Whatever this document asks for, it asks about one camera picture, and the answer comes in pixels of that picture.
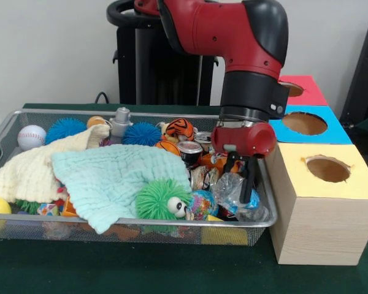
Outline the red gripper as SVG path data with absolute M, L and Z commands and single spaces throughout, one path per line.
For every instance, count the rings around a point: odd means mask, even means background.
M 211 141 L 216 152 L 228 153 L 226 173 L 237 173 L 238 155 L 246 157 L 240 174 L 243 178 L 240 202 L 249 203 L 257 162 L 257 158 L 252 156 L 267 156 L 274 150 L 277 138 L 272 126 L 268 122 L 218 121 L 211 134 Z

